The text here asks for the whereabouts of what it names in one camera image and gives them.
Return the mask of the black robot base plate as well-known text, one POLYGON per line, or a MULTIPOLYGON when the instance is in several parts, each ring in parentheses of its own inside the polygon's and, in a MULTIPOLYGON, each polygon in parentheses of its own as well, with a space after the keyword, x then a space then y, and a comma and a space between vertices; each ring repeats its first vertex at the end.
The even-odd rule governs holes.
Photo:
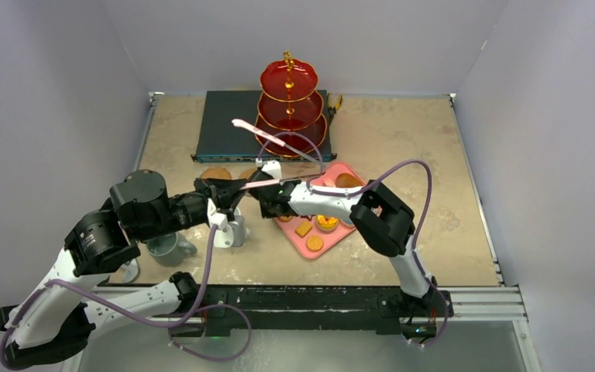
POLYGON ((412 298, 398 286, 213 284, 207 309, 170 331, 179 337, 229 336, 233 330, 371 331, 377 335, 434 336, 453 315, 448 291, 412 298))

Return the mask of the red three-tier cake stand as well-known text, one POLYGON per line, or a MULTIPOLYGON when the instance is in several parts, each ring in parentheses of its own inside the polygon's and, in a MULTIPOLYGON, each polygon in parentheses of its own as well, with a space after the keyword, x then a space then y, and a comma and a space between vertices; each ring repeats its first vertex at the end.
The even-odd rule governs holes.
POLYGON ((318 82, 315 68, 289 50, 263 70, 254 126, 275 137, 286 133, 280 138, 285 145, 269 143, 269 153, 295 158, 298 155, 290 147, 310 154, 313 146, 324 142, 328 119, 323 94, 317 90, 318 82))

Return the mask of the pink serving tray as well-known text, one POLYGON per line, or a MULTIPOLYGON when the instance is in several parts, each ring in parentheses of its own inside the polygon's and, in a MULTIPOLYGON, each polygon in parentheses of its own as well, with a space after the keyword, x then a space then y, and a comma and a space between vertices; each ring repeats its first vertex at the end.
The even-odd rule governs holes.
MULTIPOLYGON (((336 161, 311 185, 334 188, 340 174, 346 174, 346 179, 355 178, 357 186, 366 184, 346 162, 336 161)), ((279 217, 274 221, 299 254, 309 260, 317 259, 356 230, 351 222, 323 215, 279 217)))

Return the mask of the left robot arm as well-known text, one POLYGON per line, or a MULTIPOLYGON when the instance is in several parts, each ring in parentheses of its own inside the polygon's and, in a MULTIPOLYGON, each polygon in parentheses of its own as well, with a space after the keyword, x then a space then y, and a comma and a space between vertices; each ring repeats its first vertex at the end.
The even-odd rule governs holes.
POLYGON ((205 283, 183 272, 147 291, 108 301, 95 286, 137 258, 147 243, 201 224, 222 227, 217 212, 229 212, 245 181, 197 179, 192 192, 169 196, 163 176, 138 170, 110 188, 103 206, 68 233, 57 259, 20 305, 0 308, 0 362, 8 370, 55 364, 81 352, 100 332, 126 319, 147 325, 155 315, 184 319, 204 310, 205 283))

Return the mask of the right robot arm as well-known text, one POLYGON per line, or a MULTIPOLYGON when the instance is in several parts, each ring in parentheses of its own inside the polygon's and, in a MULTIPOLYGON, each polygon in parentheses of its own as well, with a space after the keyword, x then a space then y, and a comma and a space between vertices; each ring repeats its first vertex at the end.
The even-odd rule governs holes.
POLYGON ((262 171, 254 172, 249 181, 270 182, 248 190, 266 219, 323 215, 352 223, 371 250, 389 259, 404 293, 405 308, 423 315, 433 307, 432 275, 414 250, 414 212, 386 185, 374 180, 368 189, 308 187, 300 180, 280 183, 262 171))

